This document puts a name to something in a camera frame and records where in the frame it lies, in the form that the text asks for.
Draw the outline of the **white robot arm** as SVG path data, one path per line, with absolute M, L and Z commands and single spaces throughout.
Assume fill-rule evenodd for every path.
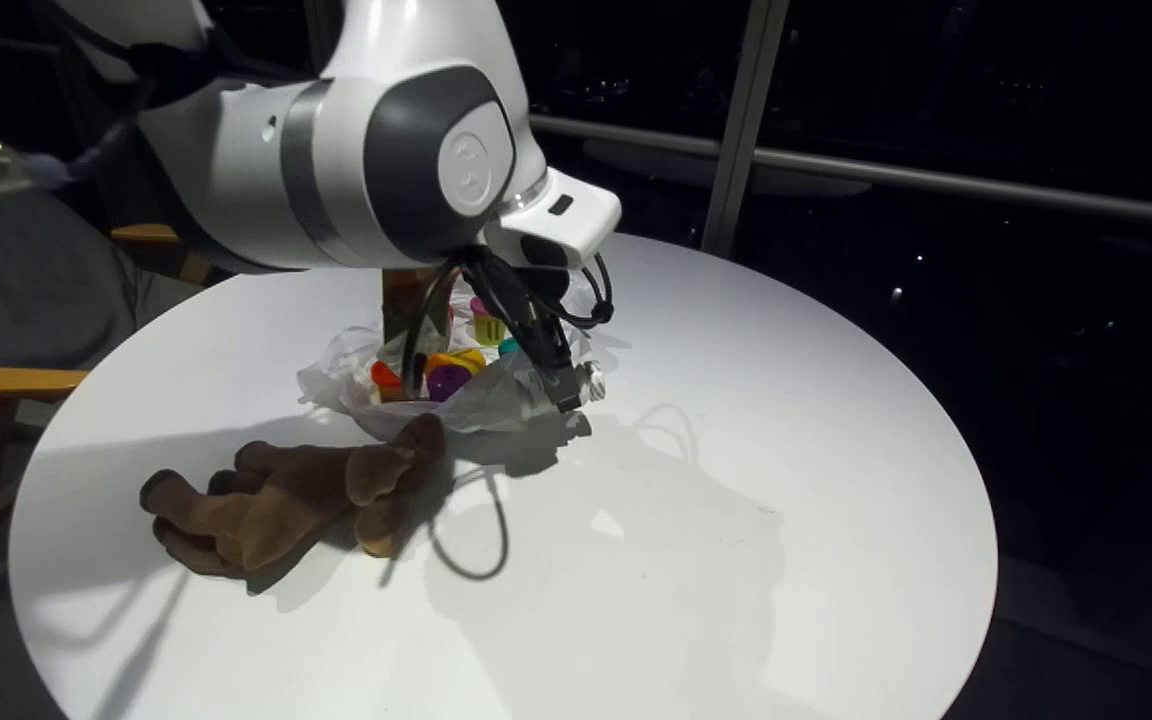
M 486 248 L 578 267 L 618 195 L 547 166 L 496 0 L 340 0 L 316 67 L 258 73 L 208 0 L 57 0 L 185 230 L 238 267 L 409 267 Z

